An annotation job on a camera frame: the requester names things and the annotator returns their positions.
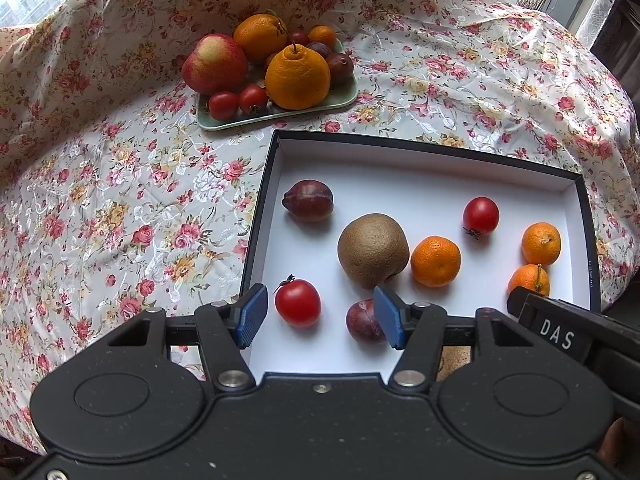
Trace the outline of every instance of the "fruit stem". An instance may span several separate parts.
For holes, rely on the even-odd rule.
[[[280,290],[281,286],[285,286],[285,285],[291,283],[295,279],[296,279],[296,277],[293,274],[290,274],[289,277],[286,280],[284,280],[283,282],[280,282],[280,285],[278,285],[278,288],[276,290],[274,290],[273,293],[275,294],[276,292],[278,292]]]
[[[289,41],[291,42],[291,44],[293,45],[293,53],[296,54],[298,51],[296,50],[296,42],[293,41],[293,38],[291,37],[291,34],[289,33],[289,29],[287,27],[285,27],[282,24],[282,20],[280,19],[280,16],[278,16],[274,11],[272,11],[271,9],[265,9],[265,12],[267,14],[270,14],[271,16],[275,16],[278,19],[278,25],[280,26],[280,30],[283,31],[287,37],[289,38]]]
[[[538,264],[538,276],[536,277],[536,292],[540,292],[542,290],[542,282],[540,281],[541,275],[542,275],[542,265]]]

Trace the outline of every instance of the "blue gripper pad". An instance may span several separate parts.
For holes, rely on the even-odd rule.
[[[373,313],[389,344],[396,350],[404,350],[404,330],[400,321],[400,311],[378,286],[373,291]]]
[[[267,287],[261,286],[258,291],[247,301],[240,313],[240,321],[236,329],[236,345],[238,348],[246,348],[254,340],[260,325],[267,316],[269,295]]]

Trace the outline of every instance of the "white box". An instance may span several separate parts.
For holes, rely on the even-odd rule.
[[[327,222],[299,222],[282,206],[284,193],[305,179],[332,190],[334,212]],[[463,210],[477,196],[500,209],[497,229],[480,240],[462,229]],[[265,372],[379,372],[388,380],[399,352],[361,345],[349,335],[348,308],[372,291],[353,283],[337,257],[346,225],[374,212],[402,226],[411,251],[439,235],[462,252],[460,273],[444,288],[419,285],[407,265],[390,282],[407,303],[427,300],[452,316],[473,317],[483,306],[506,312],[508,281],[524,264],[522,233],[545,221],[562,237],[560,257],[548,268],[550,296],[600,311],[593,220],[580,174],[439,144],[279,130],[260,185],[241,287],[245,292],[263,283],[270,293],[267,317],[243,353],[257,381]],[[275,310],[273,293],[290,274],[311,282],[322,299],[321,318],[311,329],[291,328]]]

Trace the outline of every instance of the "box rim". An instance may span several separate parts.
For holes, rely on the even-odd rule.
[[[431,144],[430,142],[418,142],[407,139],[391,139],[389,137],[365,136],[358,134],[329,133],[317,130],[274,130],[267,158],[264,163],[264,171],[258,188],[258,197],[255,205],[254,218],[247,244],[246,259],[242,268],[242,279],[240,282],[240,294],[244,294],[251,287],[251,274],[254,269],[255,248],[260,235],[260,224],[264,212],[266,200],[266,187],[271,178],[271,170],[280,148],[280,140],[313,140],[319,142],[338,142],[342,144],[363,144],[366,146],[379,146],[380,148],[393,148],[396,150],[411,150],[435,155],[456,156],[487,162],[489,164],[500,164],[511,166],[521,170],[536,171],[551,176],[564,178],[571,181],[576,187],[578,203],[582,215],[582,226],[584,228],[584,239],[587,251],[587,261],[589,265],[589,289],[590,289],[590,310],[600,313],[602,306],[600,303],[600,267],[598,264],[598,252],[596,247],[596,235],[591,215],[591,204],[589,195],[584,183],[584,177],[580,173],[562,170],[554,166],[546,166],[530,160],[521,160],[507,155],[496,155],[495,153],[479,152],[468,148],[456,148],[453,146],[443,146],[442,144]]]

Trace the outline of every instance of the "tomato stem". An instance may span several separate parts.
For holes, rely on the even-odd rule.
[[[280,282],[280,285],[278,285],[278,288],[276,290],[274,290],[273,293],[275,294],[276,292],[278,292],[280,290],[281,286],[288,285],[289,283],[291,283],[295,279],[296,279],[296,277],[293,274],[290,274],[289,277],[286,280],[284,280],[283,282]]]

